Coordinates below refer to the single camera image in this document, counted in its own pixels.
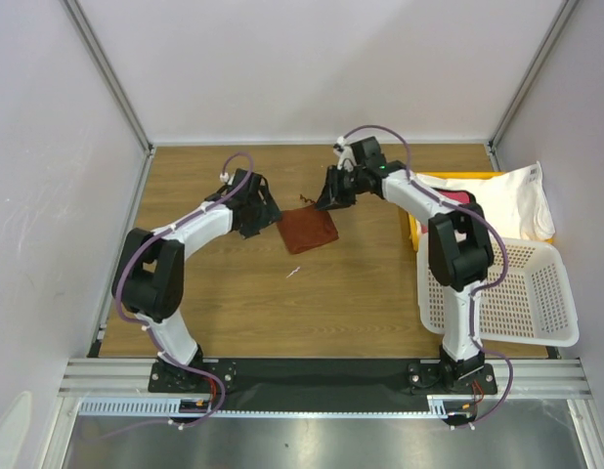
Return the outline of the brown cloth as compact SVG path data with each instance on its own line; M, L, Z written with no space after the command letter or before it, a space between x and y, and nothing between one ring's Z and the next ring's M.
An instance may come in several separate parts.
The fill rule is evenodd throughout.
M297 255L335 242L339 239L330 214L318 210L312 198L299 194L302 206L281 212L277 222L287 252Z

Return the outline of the pink cloth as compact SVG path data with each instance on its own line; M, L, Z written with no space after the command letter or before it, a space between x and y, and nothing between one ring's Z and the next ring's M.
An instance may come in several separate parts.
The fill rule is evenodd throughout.
M438 223L448 223L457 239L465 239L470 229L470 217L455 208L462 205L471 208L477 202L476 196L467 190L430 188L429 191L432 195L424 192L420 194L426 206L425 215L412 216L417 220L418 234L427 234L430 228L434 227L430 220L437 217Z

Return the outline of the white towel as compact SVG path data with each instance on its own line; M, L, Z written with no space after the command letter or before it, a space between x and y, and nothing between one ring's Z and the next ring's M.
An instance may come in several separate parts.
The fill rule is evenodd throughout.
M526 167L506 173L419 173L417 178L432 188L473 193L486 220L505 238L551 241L555 226L543 187L524 183Z

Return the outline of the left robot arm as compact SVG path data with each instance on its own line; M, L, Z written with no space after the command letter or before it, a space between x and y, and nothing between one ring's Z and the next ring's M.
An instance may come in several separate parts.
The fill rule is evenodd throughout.
M248 239L281 219L267 179L238 169L183 217L125 237L111 287L118 315L138 324L156 349L158 376L187 392L213 383L203 353L181 313L186 261L214 239L237 232Z

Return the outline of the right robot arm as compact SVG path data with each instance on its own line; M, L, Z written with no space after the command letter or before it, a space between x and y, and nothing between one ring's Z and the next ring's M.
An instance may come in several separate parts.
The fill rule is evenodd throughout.
M335 210L373 193L411 214L427 230L428 269L443 286L445 335L438 370L411 385L442 385L462 392L485 365L476 330L477 294L488 277L494 252L484 212L475 202L459 204L424 184L401 161L387 161L373 137L333 145L337 163L326 170L315 208Z

